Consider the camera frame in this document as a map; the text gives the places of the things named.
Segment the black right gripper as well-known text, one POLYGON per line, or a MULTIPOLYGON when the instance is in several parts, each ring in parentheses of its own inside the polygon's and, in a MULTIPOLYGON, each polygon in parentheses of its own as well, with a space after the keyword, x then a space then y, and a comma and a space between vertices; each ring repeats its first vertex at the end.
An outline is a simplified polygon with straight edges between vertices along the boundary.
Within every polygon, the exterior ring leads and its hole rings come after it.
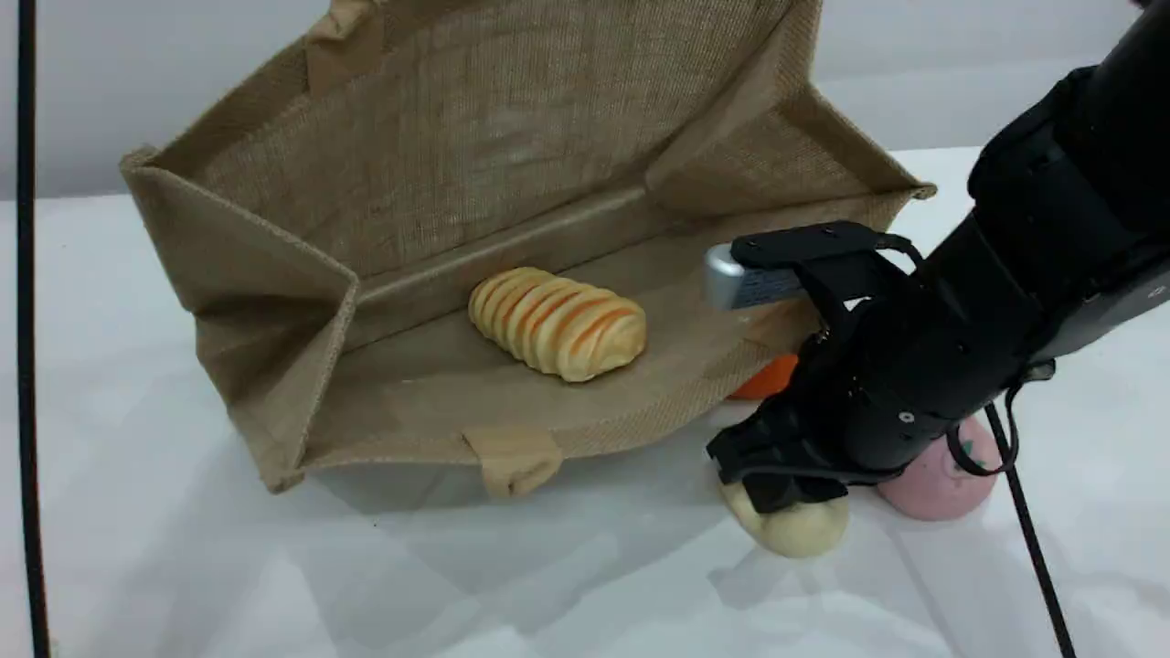
POLYGON ((777 265, 823 314, 824 336, 777 407, 707 443, 720 484, 744 482, 757 513, 828 503, 885 482, 1002 392, 1048 381, 1037 357, 1049 293, 1045 240, 1028 219, 971 214, 904 273, 902 237, 831 222, 786 229, 777 265))

